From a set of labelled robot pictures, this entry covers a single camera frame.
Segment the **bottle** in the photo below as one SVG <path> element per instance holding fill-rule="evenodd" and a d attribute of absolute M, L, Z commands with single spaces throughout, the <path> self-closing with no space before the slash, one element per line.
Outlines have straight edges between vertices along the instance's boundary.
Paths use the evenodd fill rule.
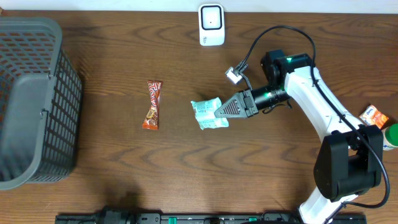
<path fill-rule="evenodd" d="M 398 148 L 398 124 L 393 124 L 382 130 L 384 135 L 383 150 Z"/>

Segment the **brown tabletop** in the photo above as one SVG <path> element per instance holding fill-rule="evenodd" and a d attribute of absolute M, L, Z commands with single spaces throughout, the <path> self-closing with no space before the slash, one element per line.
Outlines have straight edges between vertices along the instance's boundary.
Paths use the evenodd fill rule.
<path fill-rule="evenodd" d="M 56 184 L 0 192 L 0 223 L 53 223 L 58 213 L 90 213 L 105 205 L 164 213 L 254 213 L 293 210 L 315 187 L 320 140 L 300 107 L 229 121 L 202 131 L 190 101 L 245 88 L 224 75 L 264 29 L 286 24 L 317 44 L 317 67 L 342 104 L 357 116 L 374 104 L 398 118 L 398 16 L 226 13 L 226 40 L 202 47 L 195 12 L 6 11 L 55 19 L 63 48 L 85 84 L 77 168 Z M 245 72 L 267 84 L 260 59 L 268 50 L 311 53 L 289 30 L 265 35 Z M 160 130 L 141 128 L 150 106 L 148 80 L 162 80 Z M 398 150 L 384 153 L 389 202 L 364 212 L 368 223 L 396 223 Z M 384 184 L 356 201 L 377 203 Z"/>

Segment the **plastic basket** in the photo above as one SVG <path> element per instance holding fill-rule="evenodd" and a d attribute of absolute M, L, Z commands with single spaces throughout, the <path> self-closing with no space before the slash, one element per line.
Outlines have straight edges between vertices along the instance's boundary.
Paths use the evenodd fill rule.
<path fill-rule="evenodd" d="M 0 17 L 0 190 L 73 169 L 82 86 L 61 44 L 53 20 Z"/>

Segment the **white wall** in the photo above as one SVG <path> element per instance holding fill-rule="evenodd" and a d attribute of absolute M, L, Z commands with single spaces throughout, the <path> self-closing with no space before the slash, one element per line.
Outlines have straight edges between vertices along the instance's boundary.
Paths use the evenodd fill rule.
<path fill-rule="evenodd" d="M 5 10 L 197 11 L 218 2 L 226 12 L 398 13 L 398 0 L 0 0 Z"/>

